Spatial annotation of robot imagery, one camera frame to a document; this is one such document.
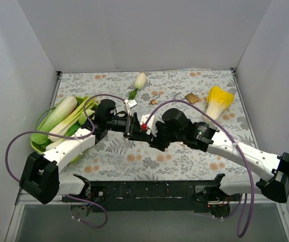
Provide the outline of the small brass padlock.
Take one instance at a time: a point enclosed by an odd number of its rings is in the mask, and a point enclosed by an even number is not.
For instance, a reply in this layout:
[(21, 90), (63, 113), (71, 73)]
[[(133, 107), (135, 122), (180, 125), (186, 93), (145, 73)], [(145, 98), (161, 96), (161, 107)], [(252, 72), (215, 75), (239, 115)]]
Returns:
[(153, 96), (152, 99), (150, 100), (150, 104), (151, 105), (157, 104), (157, 99), (160, 98), (160, 96), (161, 96), (160, 94)]

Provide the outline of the large brass padlock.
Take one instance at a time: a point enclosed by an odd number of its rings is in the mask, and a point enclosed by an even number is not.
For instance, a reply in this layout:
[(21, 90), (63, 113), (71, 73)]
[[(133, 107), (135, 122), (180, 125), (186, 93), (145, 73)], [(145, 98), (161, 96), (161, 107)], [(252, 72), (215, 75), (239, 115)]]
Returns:
[(187, 95), (182, 95), (181, 92), (176, 93), (173, 96), (173, 99), (186, 100), (191, 104), (197, 103), (199, 101), (198, 96), (196, 96), (195, 94), (189, 93)]

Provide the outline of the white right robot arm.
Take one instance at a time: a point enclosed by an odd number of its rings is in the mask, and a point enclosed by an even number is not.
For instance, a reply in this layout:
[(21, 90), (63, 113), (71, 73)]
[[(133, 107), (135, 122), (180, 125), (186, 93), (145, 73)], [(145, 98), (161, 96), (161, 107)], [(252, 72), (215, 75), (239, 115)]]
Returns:
[(150, 130), (164, 148), (182, 142), (191, 149), (214, 154), (247, 169), (245, 175), (218, 174), (208, 187), (198, 191), (202, 201), (223, 200), (234, 194), (262, 194), (286, 203), (289, 195), (289, 153), (270, 154), (229, 137), (205, 122), (192, 122), (176, 108), (167, 110), (159, 121), (148, 115), (141, 125)]

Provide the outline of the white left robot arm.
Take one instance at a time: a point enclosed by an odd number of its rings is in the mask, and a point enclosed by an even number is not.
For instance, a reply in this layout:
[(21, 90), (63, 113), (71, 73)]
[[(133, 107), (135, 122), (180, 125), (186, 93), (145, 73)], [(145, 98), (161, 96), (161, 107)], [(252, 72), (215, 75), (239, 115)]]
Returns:
[(91, 120), (86, 121), (71, 139), (42, 154), (30, 154), (19, 182), (20, 188), (42, 204), (66, 194), (74, 195), (78, 201), (86, 201), (91, 194), (91, 183), (80, 175), (63, 177), (60, 174), (73, 159), (96, 145), (108, 131), (123, 133), (124, 137), (132, 140), (150, 140), (149, 133), (142, 129), (148, 115), (138, 118), (136, 113), (126, 112), (117, 116), (115, 110), (113, 100), (102, 100)]

